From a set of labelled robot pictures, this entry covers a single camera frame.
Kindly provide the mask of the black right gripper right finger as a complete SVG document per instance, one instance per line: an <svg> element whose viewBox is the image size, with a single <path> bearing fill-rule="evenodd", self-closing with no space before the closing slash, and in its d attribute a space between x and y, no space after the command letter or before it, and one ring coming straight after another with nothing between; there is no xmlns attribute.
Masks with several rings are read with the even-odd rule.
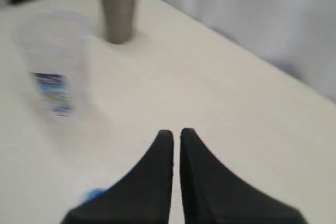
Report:
<svg viewBox="0 0 336 224"><path fill-rule="evenodd" d="M185 223L307 223L296 208L249 185L224 166L196 131L180 136Z"/></svg>

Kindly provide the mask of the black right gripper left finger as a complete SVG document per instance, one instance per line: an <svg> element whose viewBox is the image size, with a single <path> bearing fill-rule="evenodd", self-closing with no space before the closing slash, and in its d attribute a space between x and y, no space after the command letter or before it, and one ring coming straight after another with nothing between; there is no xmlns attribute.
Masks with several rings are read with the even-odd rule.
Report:
<svg viewBox="0 0 336 224"><path fill-rule="evenodd" d="M71 209L63 223L168 223L174 140L160 130L138 163L99 196Z"/></svg>

